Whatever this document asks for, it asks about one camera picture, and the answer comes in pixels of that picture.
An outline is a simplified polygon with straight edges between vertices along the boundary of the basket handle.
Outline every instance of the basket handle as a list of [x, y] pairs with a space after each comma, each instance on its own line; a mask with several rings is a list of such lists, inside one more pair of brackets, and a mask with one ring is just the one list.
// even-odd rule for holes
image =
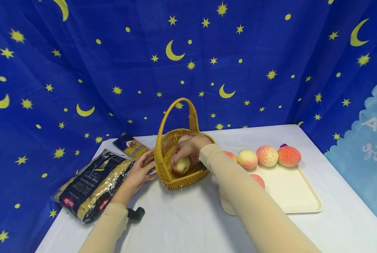
[[157, 158], [157, 161], [159, 163], [164, 164], [163, 156], [162, 156], [162, 134], [163, 134], [163, 128], [165, 125], [165, 120], [169, 116], [170, 111], [173, 109], [173, 107], [180, 101], [186, 101], [188, 103], [188, 108], [189, 108], [189, 129], [194, 132], [199, 132], [200, 129], [198, 128], [198, 118], [197, 118], [197, 111], [191, 103], [191, 101], [187, 98], [179, 98], [175, 100], [170, 106], [169, 109], [167, 109], [162, 122], [161, 122], [161, 127], [159, 128], [159, 132], [157, 133], [157, 139], [156, 139], [156, 147], [160, 147], [160, 150], [155, 150], [155, 155]]

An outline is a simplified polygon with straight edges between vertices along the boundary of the plastic packaging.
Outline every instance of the plastic packaging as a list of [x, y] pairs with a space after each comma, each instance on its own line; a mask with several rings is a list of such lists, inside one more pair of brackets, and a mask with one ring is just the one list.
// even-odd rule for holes
[[104, 211], [135, 161], [104, 150], [56, 192], [53, 199], [88, 224]]

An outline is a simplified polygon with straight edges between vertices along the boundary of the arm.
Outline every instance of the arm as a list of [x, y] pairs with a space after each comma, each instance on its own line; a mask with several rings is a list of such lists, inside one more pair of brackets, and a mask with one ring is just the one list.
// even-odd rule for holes
[[218, 146], [202, 147], [199, 158], [215, 175], [258, 252], [320, 252], [273, 198]]

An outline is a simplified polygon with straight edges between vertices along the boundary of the beige sleeve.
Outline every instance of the beige sleeve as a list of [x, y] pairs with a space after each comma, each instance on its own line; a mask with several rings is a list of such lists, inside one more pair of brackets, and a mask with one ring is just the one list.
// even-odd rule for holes
[[114, 253], [117, 240], [126, 229], [127, 223], [126, 207], [119, 203], [109, 203], [79, 253]]
[[320, 252], [273, 198], [218, 146], [203, 147], [200, 161], [215, 175], [257, 252]]

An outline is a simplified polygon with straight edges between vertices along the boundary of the blue backdrop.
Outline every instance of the blue backdrop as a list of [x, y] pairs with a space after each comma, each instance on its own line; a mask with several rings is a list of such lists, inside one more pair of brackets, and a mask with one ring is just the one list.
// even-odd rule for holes
[[[326, 152], [375, 85], [377, 0], [0, 0], [0, 252], [34, 252], [55, 190], [177, 98], [203, 131], [297, 123]], [[181, 127], [186, 104], [165, 130]]]

